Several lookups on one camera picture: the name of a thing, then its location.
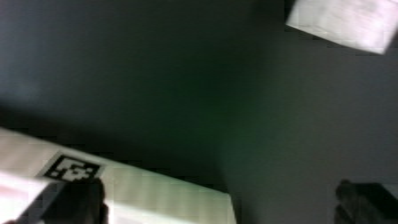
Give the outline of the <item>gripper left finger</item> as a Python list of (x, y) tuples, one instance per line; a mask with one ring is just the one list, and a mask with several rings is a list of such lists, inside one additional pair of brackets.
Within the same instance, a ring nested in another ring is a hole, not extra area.
[(109, 224), (105, 185), (98, 178), (55, 182), (48, 192), (55, 199), (41, 217), (43, 224)]

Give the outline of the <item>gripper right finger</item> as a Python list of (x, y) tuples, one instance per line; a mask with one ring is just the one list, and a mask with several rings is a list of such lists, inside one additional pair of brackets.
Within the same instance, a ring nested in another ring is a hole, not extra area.
[(380, 183), (340, 182), (334, 224), (398, 224), (398, 198)]

